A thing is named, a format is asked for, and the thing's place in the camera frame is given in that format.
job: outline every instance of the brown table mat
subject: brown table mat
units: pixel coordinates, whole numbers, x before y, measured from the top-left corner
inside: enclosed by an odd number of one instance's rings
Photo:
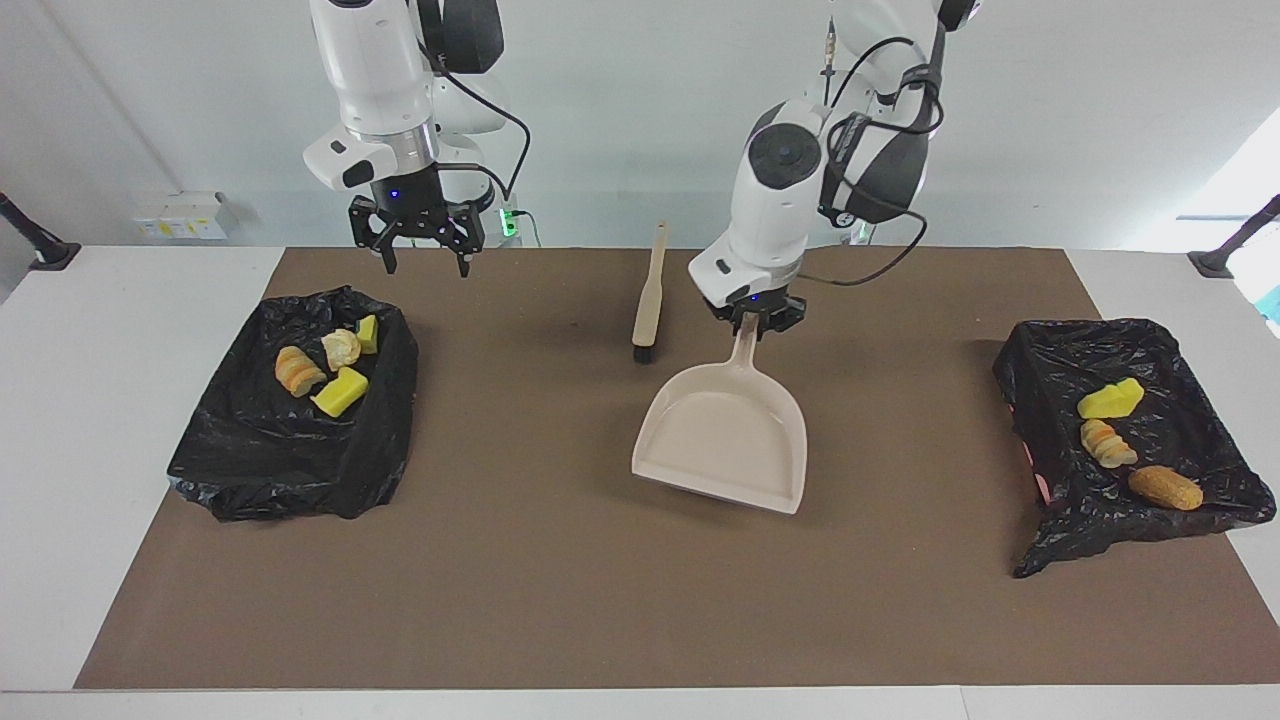
[[[1062,252],[924,249],[861,288],[797,283],[809,318],[758,351],[809,427],[795,516],[630,474],[658,388],[730,352],[689,258],[639,366],[643,251],[485,252],[467,281],[443,251],[394,277],[287,251],[268,296],[351,283],[421,343],[399,492],[355,521],[237,524],[170,493],[77,687],[1280,682],[1280,630],[1222,536],[1010,578],[1036,488],[989,368],[1018,320],[1097,316]]]

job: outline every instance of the table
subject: table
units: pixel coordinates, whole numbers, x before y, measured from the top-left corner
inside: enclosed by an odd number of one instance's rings
[[[142,468],[163,466],[195,398],[278,261],[278,249],[86,249],[56,275],[31,275],[0,306],[0,332],[31,348],[5,360],[0,437],[8,478],[0,507],[0,711],[14,716],[225,715],[285,711],[347,716],[826,716],[861,711],[902,717],[1038,715],[1265,716],[1277,687],[1252,688],[822,688],[751,691],[68,693],[165,487]],[[1267,434],[1280,420],[1280,388],[1267,372],[1280,343],[1230,283],[1201,279],[1181,256],[1073,252],[1103,316],[1166,324],[1184,346],[1242,451],[1263,478],[1280,477]],[[163,348],[142,383],[131,348]],[[105,357],[110,387],[92,387],[79,354]],[[49,378],[67,378],[50,383]],[[137,411],[119,420],[113,404]],[[134,438],[146,437],[146,442]],[[59,451],[65,447],[68,451]],[[102,457],[111,459],[104,464]],[[95,488],[52,482],[104,473]],[[1266,598],[1280,607],[1280,527],[1233,533]],[[1228,710],[1219,708],[1221,701]]]

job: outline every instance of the black stand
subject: black stand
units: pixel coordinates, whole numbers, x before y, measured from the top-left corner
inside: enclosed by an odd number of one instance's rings
[[[1244,243],[1265,228],[1267,223],[1275,220],[1276,215],[1280,215],[1280,195],[1272,197],[1271,202],[1267,202],[1267,206],[1261,213],[1245,220],[1240,225],[1240,229],[1235,231],[1235,234],[1222,243],[1222,247],[1210,252],[1188,252],[1187,256],[1192,259],[1192,265],[1196,265],[1196,269],[1206,278],[1230,279],[1234,275],[1231,275],[1231,270],[1226,269],[1226,259],[1236,250],[1244,247]]]
[[[32,270],[61,270],[79,252],[78,242],[63,242],[56,234],[36,224],[3,192],[0,192],[0,215],[18,228],[22,237],[36,249],[36,259],[28,265]]]

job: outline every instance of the trash bag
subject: trash bag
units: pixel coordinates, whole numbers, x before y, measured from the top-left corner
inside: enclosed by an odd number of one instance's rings
[[[1044,501],[1039,530],[1015,578],[1097,555],[1115,542],[1221,533],[1275,516],[1271,491],[1240,456],[1178,341],[1157,323],[1020,323],[995,373]],[[1138,452],[1137,468],[1166,465],[1196,480],[1204,491],[1198,510],[1152,505],[1129,491],[1133,468],[1106,470],[1080,445],[1076,404],[1128,377],[1142,383],[1146,396],[1133,415],[1107,423]]]
[[[320,338],[370,314],[378,352],[355,365],[369,392],[340,418],[276,382],[282,347],[297,345],[328,373]],[[389,502],[404,474],[416,386],[417,342],[396,306],[351,287],[264,300],[200,398],[169,462],[170,484],[219,520],[356,518]]]

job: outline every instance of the dustpan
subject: dustpan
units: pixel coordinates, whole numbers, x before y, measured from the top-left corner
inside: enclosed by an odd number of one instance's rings
[[[744,319],[727,363],[690,368],[658,391],[631,471],[791,515],[804,495],[809,443],[795,398],[753,365],[756,322]]]

